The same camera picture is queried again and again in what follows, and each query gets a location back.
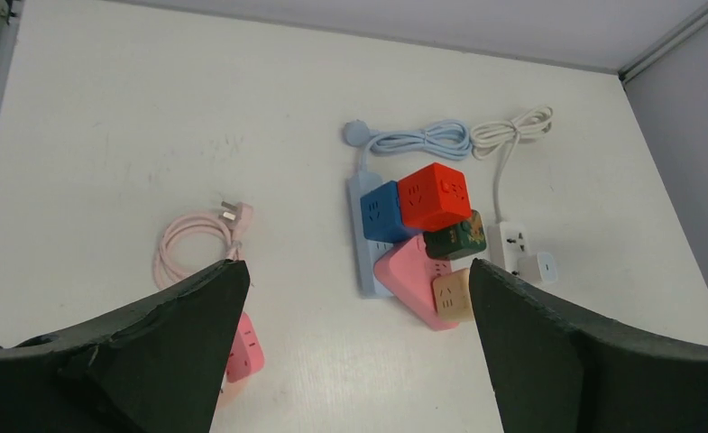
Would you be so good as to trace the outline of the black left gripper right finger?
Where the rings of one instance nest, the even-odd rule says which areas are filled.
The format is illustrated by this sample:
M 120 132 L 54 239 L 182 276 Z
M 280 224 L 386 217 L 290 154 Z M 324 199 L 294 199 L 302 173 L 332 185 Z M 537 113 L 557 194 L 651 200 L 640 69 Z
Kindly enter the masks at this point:
M 474 319 L 507 432 L 708 432 L 708 346 L 625 325 L 477 259 Z

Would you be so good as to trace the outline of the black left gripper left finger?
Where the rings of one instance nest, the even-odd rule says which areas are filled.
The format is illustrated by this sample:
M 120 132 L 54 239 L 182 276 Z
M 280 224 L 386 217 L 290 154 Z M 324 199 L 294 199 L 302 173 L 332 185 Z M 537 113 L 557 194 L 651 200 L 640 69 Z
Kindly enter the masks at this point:
M 223 260 L 168 289 L 0 346 L 0 432 L 206 432 L 250 287 Z

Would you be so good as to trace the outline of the white charger plug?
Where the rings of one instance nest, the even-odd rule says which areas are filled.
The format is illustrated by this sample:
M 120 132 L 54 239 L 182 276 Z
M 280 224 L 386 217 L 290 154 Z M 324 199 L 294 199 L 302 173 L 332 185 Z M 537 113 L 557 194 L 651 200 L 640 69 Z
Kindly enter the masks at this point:
M 517 273 L 522 280 L 533 285 L 548 285 L 558 281 L 555 257 L 548 252 L 519 258 Z

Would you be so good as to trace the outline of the beige cube socket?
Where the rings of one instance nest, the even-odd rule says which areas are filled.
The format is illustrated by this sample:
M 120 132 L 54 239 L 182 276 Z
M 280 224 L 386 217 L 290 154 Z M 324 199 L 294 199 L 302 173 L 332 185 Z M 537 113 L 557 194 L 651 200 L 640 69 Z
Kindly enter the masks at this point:
M 469 276 L 470 269 L 463 268 L 433 280 L 437 314 L 444 321 L 465 322 L 474 318 Z

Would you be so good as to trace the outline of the dark green cube socket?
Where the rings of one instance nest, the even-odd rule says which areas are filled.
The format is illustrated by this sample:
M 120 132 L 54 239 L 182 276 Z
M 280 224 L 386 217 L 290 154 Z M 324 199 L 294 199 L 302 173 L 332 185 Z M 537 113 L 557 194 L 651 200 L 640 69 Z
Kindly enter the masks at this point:
M 487 248 L 483 220 L 475 209 L 459 223 L 435 232 L 424 232 L 423 239 L 428 257 L 443 261 L 462 259 Z

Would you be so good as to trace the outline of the red cube socket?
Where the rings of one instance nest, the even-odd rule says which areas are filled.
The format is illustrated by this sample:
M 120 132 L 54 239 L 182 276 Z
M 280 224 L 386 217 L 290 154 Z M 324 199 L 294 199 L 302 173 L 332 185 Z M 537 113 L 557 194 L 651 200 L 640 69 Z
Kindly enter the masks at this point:
M 465 175 L 438 162 L 397 181 L 406 227 L 435 232 L 472 215 Z

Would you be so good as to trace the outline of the blue cube socket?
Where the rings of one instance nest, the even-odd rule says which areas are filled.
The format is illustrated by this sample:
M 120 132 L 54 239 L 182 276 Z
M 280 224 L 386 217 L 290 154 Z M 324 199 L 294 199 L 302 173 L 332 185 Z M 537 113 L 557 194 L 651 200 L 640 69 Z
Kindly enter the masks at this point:
M 420 233 L 402 221 L 399 192 L 394 180 L 365 194 L 360 205 L 363 235 L 368 240 L 398 244 Z

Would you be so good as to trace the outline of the white power strip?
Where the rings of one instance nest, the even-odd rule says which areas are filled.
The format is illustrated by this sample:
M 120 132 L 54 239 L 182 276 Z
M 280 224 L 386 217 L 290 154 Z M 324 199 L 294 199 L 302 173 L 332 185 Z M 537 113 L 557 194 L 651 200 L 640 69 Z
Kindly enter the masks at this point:
M 487 229 L 491 262 L 513 275 L 520 275 L 520 261 L 531 255 L 526 227 L 502 221 Z

